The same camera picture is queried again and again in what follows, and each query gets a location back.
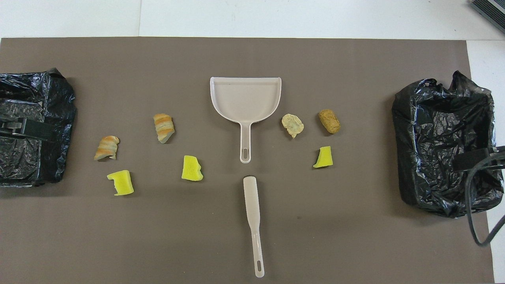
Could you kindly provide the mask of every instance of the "black plastic bag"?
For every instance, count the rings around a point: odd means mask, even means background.
[[[65,171],[74,90],[55,68],[41,73],[0,74],[0,115],[55,126],[52,141],[0,137],[0,186],[58,182]]]
[[[459,71],[449,89],[435,79],[414,82],[395,95],[393,124],[398,180],[403,201],[456,218],[466,214],[467,172],[454,171],[454,156],[494,147],[491,91]],[[473,179],[472,212],[498,205],[503,196],[500,170],[481,170]]]

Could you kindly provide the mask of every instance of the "white tabletop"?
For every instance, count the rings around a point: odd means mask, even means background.
[[[0,1],[0,38],[67,36],[466,40],[472,79],[492,90],[496,143],[505,145],[505,34],[467,0]],[[489,226],[504,214],[505,202],[489,210]],[[491,249],[495,281],[505,282],[505,231]]]

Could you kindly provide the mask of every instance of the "dustpan pan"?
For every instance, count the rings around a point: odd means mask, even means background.
[[[251,161],[250,128],[272,115],[281,98],[281,78],[211,78],[211,99],[224,118],[240,124],[240,161]]]

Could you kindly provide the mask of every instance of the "yellow sponge piece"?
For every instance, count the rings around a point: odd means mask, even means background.
[[[317,162],[313,167],[320,168],[331,165],[333,165],[333,159],[331,158],[331,147],[325,146],[319,148],[319,157],[317,158]]]
[[[199,181],[204,178],[201,174],[201,166],[198,163],[198,159],[195,156],[184,156],[184,165],[182,166],[182,177],[183,179]]]
[[[114,180],[114,187],[116,188],[116,191],[118,192],[117,194],[114,194],[115,196],[127,195],[130,193],[133,193],[133,186],[131,184],[130,171],[122,170],[119,172],[111,173],[111,174],[107,175],[107,178]]]

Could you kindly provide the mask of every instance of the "black cable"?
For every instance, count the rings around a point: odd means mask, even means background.
[[[483,242],[480,242],[479,237],[475,233],[475,228],[473,226],[473,220],[472,220],[472,203],[473,200],[470,202],[470,185],[472,184],[472,179],[477,173],[478,170],[480,170],[483,166],[489,164],[492,161],[495,160],[503,160],[505,159],[505,153],[497,153],[495,155],[492,155],[490,157],[485,158],[484,160],[478,162],[469,172],[467,176],[467,180],[465,183],[465,197],[466,197],[466,207],[467,207],[467,217],[468,217],[468,225],[470,226],[470,232],[472,233],[472,237],[475,241],[475,243],[480,246],[480,247],[485,247],[489,245],[491,240],[494,238],[496,233],[501,229],[503,224],[505,224],[505,215],[496,223],[496,226],[494,226],[493,230],[489,233],[487,236],[486,240]]]

